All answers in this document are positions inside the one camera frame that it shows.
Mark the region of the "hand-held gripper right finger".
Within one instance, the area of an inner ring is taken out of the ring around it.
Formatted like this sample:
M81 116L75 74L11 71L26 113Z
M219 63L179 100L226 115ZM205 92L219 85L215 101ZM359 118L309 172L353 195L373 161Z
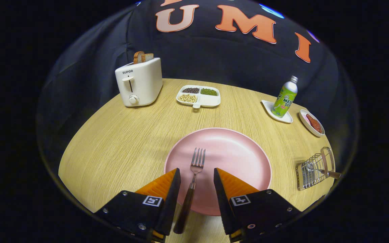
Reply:
M302 214L273 189L255 189L220 168L214 169L214 186L225 234L232 243L268 243L273 233Z

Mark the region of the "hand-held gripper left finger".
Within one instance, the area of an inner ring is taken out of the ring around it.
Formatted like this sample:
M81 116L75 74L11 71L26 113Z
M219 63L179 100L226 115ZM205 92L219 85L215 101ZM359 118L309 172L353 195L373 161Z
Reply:
M95 215L121 232L124 243L164 243L170 235L181 177L179 168L136 192L120 191Z

